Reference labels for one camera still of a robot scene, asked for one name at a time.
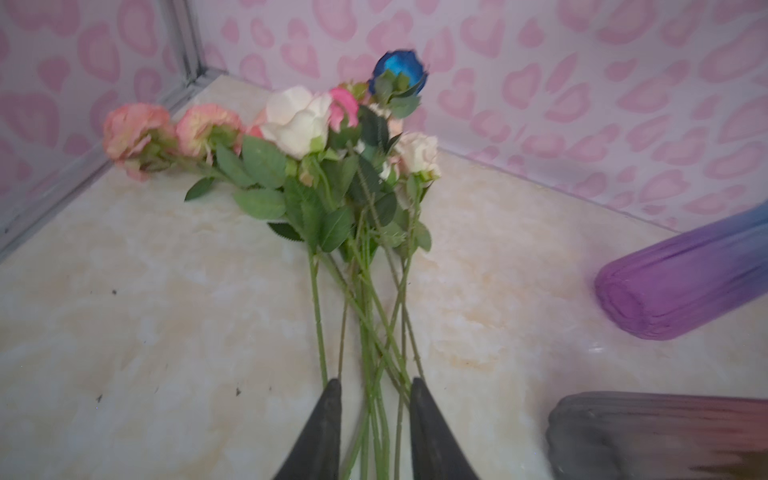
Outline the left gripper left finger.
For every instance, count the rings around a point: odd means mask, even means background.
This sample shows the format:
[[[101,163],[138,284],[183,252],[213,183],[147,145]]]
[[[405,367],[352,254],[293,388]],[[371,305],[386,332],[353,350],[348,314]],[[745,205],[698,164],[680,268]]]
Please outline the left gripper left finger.
[[[274,480],[337,480],[342,387],[330,379]]]

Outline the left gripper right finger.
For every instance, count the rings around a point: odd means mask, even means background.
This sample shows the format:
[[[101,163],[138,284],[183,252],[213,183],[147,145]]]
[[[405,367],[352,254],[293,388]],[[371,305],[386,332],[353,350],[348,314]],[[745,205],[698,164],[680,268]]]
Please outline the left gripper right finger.
[[[479,479],[420,377],[411,387],[410,438],[415,480]]]

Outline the red grey glass vase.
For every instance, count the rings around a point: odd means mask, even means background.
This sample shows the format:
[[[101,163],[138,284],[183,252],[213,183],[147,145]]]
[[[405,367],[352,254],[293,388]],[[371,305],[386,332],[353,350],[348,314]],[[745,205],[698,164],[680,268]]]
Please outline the red grey glass vase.
[[[561,399],[546,431],[556,479],[764,479],[764,399],[595,391]]]

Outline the purple glass vase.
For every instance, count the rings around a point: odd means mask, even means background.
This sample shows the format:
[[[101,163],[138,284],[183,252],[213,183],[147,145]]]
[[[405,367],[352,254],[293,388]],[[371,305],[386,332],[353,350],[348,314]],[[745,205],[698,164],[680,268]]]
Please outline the purple glass vase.
[[[767,293],[767,205],[612,261],[594,289],[609,319],[637,338],[697,329]]]

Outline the small cream rose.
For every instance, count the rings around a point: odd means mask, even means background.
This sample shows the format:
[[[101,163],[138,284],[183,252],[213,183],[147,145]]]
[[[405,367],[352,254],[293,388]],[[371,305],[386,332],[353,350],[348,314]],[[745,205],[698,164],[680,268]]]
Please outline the small cream rose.
[[[441,177],[436,136],[422,132],[404,133],[395,145],[395,149],[408,175],[416,175],[423,181],[434,181]]]

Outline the cream white rose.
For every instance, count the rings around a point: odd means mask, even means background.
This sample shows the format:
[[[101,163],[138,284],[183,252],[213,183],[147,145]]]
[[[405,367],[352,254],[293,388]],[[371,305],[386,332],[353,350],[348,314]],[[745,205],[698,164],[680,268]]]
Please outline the cream white rose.
[[[274,92],[263,109],[259,130],[289,156],[302,159],[327,141],[332,97],[303,86]]]

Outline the small magenta rose bud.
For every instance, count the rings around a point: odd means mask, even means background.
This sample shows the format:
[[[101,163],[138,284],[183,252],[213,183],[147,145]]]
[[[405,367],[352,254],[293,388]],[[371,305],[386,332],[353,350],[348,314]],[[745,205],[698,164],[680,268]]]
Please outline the small magenta rose bud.
[[[359,103],[355,96],[344,87],[335,87],[329,91],[331,97],[329,127],[336,133],[343,128],[358,126]]]

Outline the pink rose far left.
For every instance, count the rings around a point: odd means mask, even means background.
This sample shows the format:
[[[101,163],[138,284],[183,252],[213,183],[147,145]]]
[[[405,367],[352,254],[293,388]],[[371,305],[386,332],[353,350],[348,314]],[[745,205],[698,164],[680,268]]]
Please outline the pink rose far left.
[[[178,140],[170,113],[147,103],[123,105],[110,112],[103,125],[106,155],[134,180],[169,169],[175,163]]]

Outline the dark blue rose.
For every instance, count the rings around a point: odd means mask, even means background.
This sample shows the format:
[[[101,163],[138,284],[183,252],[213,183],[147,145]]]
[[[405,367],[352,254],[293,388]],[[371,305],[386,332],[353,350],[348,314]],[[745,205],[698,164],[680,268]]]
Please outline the dark blue rose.
[[[375,81],[387,72],[393,76],[393,86],[398,92],[404,92],[406,96],[420,94],[429,76],[415,50],[388,51],[377,61],[368,81],[368,90],[371,95],[376,94]]]

